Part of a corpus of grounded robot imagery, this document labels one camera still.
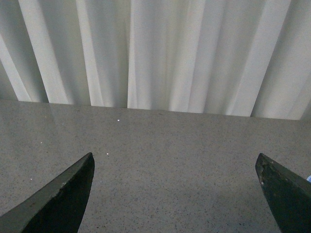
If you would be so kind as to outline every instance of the white curtain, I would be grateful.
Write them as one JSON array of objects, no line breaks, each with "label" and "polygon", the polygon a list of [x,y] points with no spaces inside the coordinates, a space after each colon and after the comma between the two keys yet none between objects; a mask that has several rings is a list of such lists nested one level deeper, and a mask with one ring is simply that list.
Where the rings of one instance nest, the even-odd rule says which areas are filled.
[{"label": "white curtain", "polygon": [[310,0],[0,0],[0,99],[311,119]]}]

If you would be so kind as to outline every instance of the gray speckled countertop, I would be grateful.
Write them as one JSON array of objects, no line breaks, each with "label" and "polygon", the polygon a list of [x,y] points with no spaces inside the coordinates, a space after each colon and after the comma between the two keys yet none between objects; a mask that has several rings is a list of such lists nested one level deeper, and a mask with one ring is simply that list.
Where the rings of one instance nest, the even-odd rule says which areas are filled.
[{"label": "gray speckled countertop", "polygon": [[311,175],[311,123],[0,100],[0,215],[88,152],[80,233],[279,232],[260,152]]}]

